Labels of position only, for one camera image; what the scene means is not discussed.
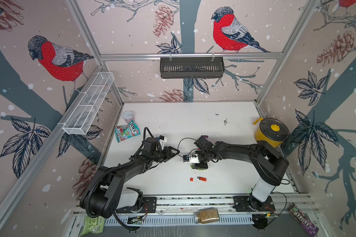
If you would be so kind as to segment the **red usb drive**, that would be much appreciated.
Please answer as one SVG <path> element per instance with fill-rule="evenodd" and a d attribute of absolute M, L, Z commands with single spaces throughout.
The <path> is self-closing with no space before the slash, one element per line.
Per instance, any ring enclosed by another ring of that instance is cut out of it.
<path fill-rule="evenodd" d="M 197 177 L 197 179 L 198 179 L 198 180 L 200 180 L 200 181 L 203 181 L 203 182 L 206 182 L 206 181 L 207 181 L 207 179 L 206 179 L 206 178 L 201 177 L 201 176 L 198 176 L 198 177 Z"/>

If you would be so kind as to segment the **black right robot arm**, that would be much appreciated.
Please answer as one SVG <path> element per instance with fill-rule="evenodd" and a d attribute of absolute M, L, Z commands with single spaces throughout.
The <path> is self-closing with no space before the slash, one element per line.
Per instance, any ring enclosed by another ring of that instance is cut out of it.
<path fill-rule="evenodd" d="M 261 211 L 275 187 L 281 185 L 289 166 L 289 161 L 281 156 L 267 141 L 259 141 L 251 145 L 235 145 L 218 141 L 212 144 L 204 136 L 194 144 L 200 164 L 212 160 L 236 160 L 251 163 L 260 178 L 248 197 L 248 207 L 253 211 Z"/>

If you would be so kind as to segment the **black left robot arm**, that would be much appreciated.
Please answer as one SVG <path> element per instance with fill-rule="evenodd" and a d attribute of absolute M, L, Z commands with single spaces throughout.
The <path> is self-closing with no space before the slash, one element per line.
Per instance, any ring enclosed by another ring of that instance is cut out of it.
<path fill-rule="evenodd" d="M 136 188 L 123 191 L 123 187 L 131 178 L 152 169 L 154 162 L 165 163 L 180 153 L 171 146 L 162 147 L 161 140 L 161 137 L 146 138 L 129 162 L 97 169 L 80 200 L 80 207 L 89 217 L 107 219 L 117 210 L 137 213 L 143 209 L 142 191 Z"/>

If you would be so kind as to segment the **glass jar of seeds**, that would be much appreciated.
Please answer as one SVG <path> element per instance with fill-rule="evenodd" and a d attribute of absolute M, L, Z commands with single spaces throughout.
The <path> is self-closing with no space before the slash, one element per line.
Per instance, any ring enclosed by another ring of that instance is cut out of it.
<path fill-rule="evenodd" d="M 196 224 L 208 224 L 220 221 L 219 212 L 216 208 L 207 208 L 194 214 Z"/>

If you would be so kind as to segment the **green candy packet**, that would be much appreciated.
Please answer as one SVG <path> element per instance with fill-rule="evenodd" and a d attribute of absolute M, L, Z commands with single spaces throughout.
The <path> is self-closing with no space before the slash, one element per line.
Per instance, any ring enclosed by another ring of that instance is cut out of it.
<path fill-rule="evenodd" d="M 140 130 L 134 121 L 130 121 L 127 125 L 117 126 L 115 129 L 116 140 L 118 143 L 140 135 Z"/>

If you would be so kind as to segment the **pink can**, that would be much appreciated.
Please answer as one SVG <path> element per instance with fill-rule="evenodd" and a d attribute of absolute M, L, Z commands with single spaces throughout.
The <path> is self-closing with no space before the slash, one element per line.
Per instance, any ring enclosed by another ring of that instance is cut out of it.
<path fill-rule="evenodd" d="M 134 122 L 134 113 L 132 111 L 126 111 L 123 113 L 123 119 L 126 124 Z"/>

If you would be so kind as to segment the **yellow pot with black lid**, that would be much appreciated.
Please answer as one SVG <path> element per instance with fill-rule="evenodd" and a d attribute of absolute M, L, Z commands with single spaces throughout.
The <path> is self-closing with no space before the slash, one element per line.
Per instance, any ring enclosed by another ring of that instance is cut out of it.
<path fill-rule="evenodd" d="M 254 137 L 257 142 L 266 141 L 272 147 L 277 148 L 289 137 L 289 129 L 285 124 L 277 119 L 259 118 L 253 125 L 259 124 Z"/>

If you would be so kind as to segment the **green snack bag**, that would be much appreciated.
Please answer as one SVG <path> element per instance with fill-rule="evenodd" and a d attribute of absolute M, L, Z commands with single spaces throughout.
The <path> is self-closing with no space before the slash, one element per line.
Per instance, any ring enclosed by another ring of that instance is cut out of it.
<path fill-rule="evenodd" d="M 105 218 L 99 216 L 96 218 L 85 217 L 83 230 L 80 232 L 80 236 L 86 234 L 100 234 L 104 230 Z"/>

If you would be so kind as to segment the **purple candy bar wrapper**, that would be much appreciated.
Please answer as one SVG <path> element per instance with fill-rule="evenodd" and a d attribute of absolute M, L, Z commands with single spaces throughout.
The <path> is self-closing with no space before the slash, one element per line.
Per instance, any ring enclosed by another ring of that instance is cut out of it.
<path fill-rule="evenodd" d="M 310 237 L 317 235 L 319 228 L 298 208 L 295 203 L 291 203 L 288 211 Z"/>

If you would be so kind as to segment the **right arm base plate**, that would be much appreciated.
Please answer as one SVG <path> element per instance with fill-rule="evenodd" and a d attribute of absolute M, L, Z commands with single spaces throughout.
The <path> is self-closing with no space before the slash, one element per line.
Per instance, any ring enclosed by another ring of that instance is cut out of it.
<path fill-rule="evenodd" d="M 241 195 L 234 196 L 234 208 L 236 212 L 275 212 L 276 208 L 274 206 L 271 196 L 261 202 L 254 198 L 252 195 Z"/>

